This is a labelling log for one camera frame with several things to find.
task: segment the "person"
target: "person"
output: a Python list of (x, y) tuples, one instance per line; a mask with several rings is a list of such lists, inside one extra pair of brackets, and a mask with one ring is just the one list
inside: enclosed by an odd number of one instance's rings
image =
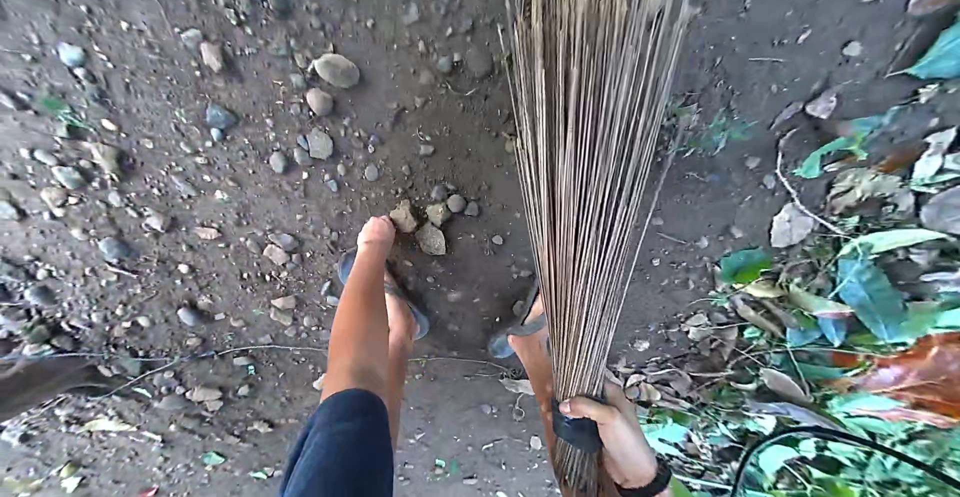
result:
[[(304, 425), (280, 485), (281, 497), (386, 497), (393, 494), (394, 451), (403, 384), (414, 340), (429, 330), (426, 315), (404, 295), (386, 269), (394, 243), (387, 216), (366, 221), (357, 247), (340, 260), (343, 281), (333, 319), (320, 403)], [(551, 456), (553, 373), (543, 303), (537, 296), (525, 318), (505, 334), (533, 386)], [(643, 436), (633, 404), (615, 384), (607, 405), (585, 397), (559, 404), (568, 417), (594, 420), (603, 442), (606, 473), (625, 497), (651, 494), (657, 457)]]

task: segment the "sandal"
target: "sandal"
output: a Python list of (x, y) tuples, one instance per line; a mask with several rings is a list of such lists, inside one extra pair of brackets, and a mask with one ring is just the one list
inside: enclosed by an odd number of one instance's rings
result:
[[(351, 275), (351, 270), (354, 268), (356, 258), (357, 248), (348, 249), (342, 254), (340, 261), (337, 262), (337, 277), (344, 286), (347, 284), (347, 277)], [(403, 289), (396, 283), (384, 282), (383, 292), (388, 295), (393, 295), (407, 303), (407, 307), (410, 308), (410, 313), (414, 315), (414, 321), (416, 321), (417, 330), (414, 341), (426, 336), (426, 333), (430, 331), (430, 320), (427, 319), (426, 313), (424, 313), (422, 309), (410, 301), (410, 298), (403, 292)]]
[(506, 359), (514, 354), (514, 348), (507, 341), (508, 336), (530, 336), (546, 326), (546, 313), (540, 315), (530, 315), (530, 309), (533, 308), (537, 295), (540, 294), (540, 288), (536, 283), (530, 287), (527, 297), (523, 300), (521, 309), (517, 311), (521, 315), (520, 322), (513, 324), (501, 331), (498, 331), (486, 343), (486, 352), (495, 359)]

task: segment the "dirt ground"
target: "dirt ground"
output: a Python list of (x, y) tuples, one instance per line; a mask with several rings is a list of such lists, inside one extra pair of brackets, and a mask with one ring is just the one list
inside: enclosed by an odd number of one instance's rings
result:
[[(509, 90), (498, 63), (503, 0), (290, 1), (281, 18), (251, 0), (0, 0), (0, 89), (22, 103), (63, 98), (93, 130), (64, 139), (47, 113), (0, 113), (3, 189), (23, 213), (0, 221), (2, 257), (56, 298), (31, 307), (28, 317), (46, 325), (58, 350), (134, 359), (256, 344), (322, 349), (333, 318), (322, 286), (359, 227), (403, 198), (426, 206), (435, 186), (449, 184), (476, 201), (480, 214), (454, 214), (443, 225), (445, 256), (428, 256), (403, 235), (392, 261), (432, 319), (416, 356), (475, 361), (411, 362), (396, 494), (552, 494), (546, 452), (530, 445), (541, 431), (532, 398), (505, 390), (501, 369), (482, 362), (486, 338), (509, 318), (533, 269), (507, 137), (514, 131)], [(755, 124), (749, 138), (715, 156), (687, 148), (692, 153), (681, 154), (670, 171), (611, 353), (628, 362), (688, 348), (686, 336), (670, 330), (712, 286), (707, 264), (729, 250), (766, 244), (770, 218), (787, 198), (782, 188), (763, 184), (776, 160), (776, 139), (766, 128), (777, 113), (842, 83), (839, 118), (885, 111), (917, 83), (883, 76), (942, 28), (936, 18), (907, 22), (906, 0), (693, 1), (702, 12), (675, 86), (677, 101), (701, 111), (690, 139), (706, 134), (718, 113)], [(404, 19), (412, 4), (414, 22)], [(191, 28), (222, 46), (221, 72), (182, 40)], [(861, 56), (841, 54), (850, 41), (863, 45)], [(59, 42), (84, 49), (87, 75), (59, 60)], [(306, 71), (305, 62), (331, 49), (359, 67), (357, 86), (335, 88)], [(474, 76), (471, 49), (486, 50), (491, 75)], [(445, 56), (467, 60), (444, 74), (438, 61)], [(332, 95), (330, 115), (310, 114), (304, 78)], [(210, 101), (240, 119), (222, 140), (205, 125)], [(317, 127), (333, 137), (333, 156), (297, 164), (297, 137)], [(789, 159), (822, 138), (803, 128)], [(122, 150), (119, 176), (91, 163), (83, 142)], [(424, 144), (435, 152), (420, 155)], [(41, 197), (58, 184), (35, 150), (53, 153), (86, 179), (59, 210)], [(288, 164), (283, 173), (270, 165), (277, 151)], [(370, 165), (378, 170), (375, 181), (365, 178)], [(193, 195), (184, 195), (191, 191), (178, 181), (192, 185)], [(819, 202), (822, 190), (808, 184), (802, 195)], [(150, 214), (170, 221), (166, 232), (141, 226)], [(220, 234), (203, 239), (197, 227)], [(261, 255), (277, 233), (294, 238), (286, 265)], [(130, 255), (116, 266), (97, 246), (107, 237), (128, 245)], [(21, 291), (31, 284), (7, 285), (5, 328), (23, 317)], [(285, 295), (297, 299), (291, 324), (270, 319), (270, 301)], [(201, 310), (202, 322), (187, 326), (177, 315), (182, 307)], [(651, 347), (634, 350), (636, 340)], [(253, 364), (234, 365), (239, 355)], [(154, 487), (158, 495), (276, 491), (287, 450), (317, 404), (310, 384), (326, 360), (320, 351), (277, 348), (234, 356), (181, 361), (170, 376), (139, 381), (141, 391), (65, 397), (15, 419), (7, 429), (26, 429), (30, 438), (0, 443), (3, 476), (48, 477), (36, 494), (61, 494), (50, 475), (71, 462), (83, 477), (78, 495), (137, 495)], [(94, 364), (101, 373), (132, 376), (166, 361), (112, 357)], [(118, 376), (114, 382), (123, 383)], [(217, 389), (222, 405), (211, 411), (184, 400), (178, 409), (158, 407), (164, 396), (195, 387)], [(515, 406), (525, 412), (519, 421)], [(81, 430), (97, 418), (136, 430)], [(205, 469), (200, 456), (210, 451), (226, 462)], [(263, 469), (277, 472), (249, 475)]]

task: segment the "black hose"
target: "black hose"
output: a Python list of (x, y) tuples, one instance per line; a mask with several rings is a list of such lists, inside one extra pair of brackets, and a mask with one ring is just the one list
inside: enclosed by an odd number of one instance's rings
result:
[(754, 442), (750, 445), (750, 448), (743, 453), (743, 457), (740, 459), (740, 465), (736, 468), (736, 476), (733, 477), (733, 488), (730, 489), (730, 497), (738, 497), (741, 487), (743, 486), (743, 477), (747, 471), (747, 466), (750, 464), (750, 460), (753, 459), (754, 454), (757, 454), (763, 447), (780, 442), (790, 436), (805, 435), (814, 438), (819, 438), (824, 441), (830, 442), (841, 442), (844, 444), (854, 444), (858, 446), (863, 446), (870, 448), (877, 452), (882, 452), (888, 456), (893, 456), (894, 458), (904, 462), (908, 466), (916, 467), (924, 473), (930, 475), (931, 477), (937, 479), (938, 481), (946, 484), (947, 486), (953, 488), (956, 491), (960, 491), (960, 480), (944, 474), (942, 471), (933, 468), (926, 463), (923, 463), (919, 459), (910, 457), (903, 452), (894, 450), (889, 446), (884, 446), (878, 442), (873, 442), (870, 439), (863, 438), (846, 431), (839, 431), (837, 429), (828, 429), (822, 428), (820, 426), (797, 426), (796, 428), (784, 429), (783, 431), (778, 431), (772, 435), (766, 436), (761, 440)]

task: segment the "broom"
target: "broom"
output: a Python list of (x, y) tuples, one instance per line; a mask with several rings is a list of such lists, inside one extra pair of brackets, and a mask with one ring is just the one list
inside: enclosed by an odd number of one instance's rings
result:
[[(500, 42), (554, 394), (596, 397), (656, 203), (636, 232), (690, 5), (672, 15), (673, 0), (507, 0), (507, 13)], [(558, 437), (561, 486), (595, 495), (597, 454)]]

